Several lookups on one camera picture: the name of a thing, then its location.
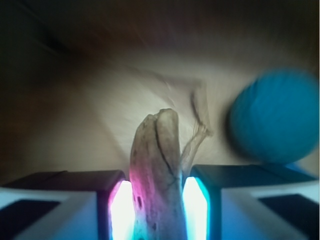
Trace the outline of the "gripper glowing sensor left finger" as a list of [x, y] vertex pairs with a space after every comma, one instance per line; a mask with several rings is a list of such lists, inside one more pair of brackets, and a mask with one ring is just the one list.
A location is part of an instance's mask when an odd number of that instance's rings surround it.
[[121, 170], [37, 172], [0, 188], [3, 240], [130, 240], [135, 212]]

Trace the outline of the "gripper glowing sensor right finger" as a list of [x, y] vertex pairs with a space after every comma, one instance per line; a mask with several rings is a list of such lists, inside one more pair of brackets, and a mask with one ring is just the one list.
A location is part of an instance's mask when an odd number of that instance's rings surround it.
[[317, 240], [319, 183], [283, 165], [194, 165], [183, 191], [187, 236]]

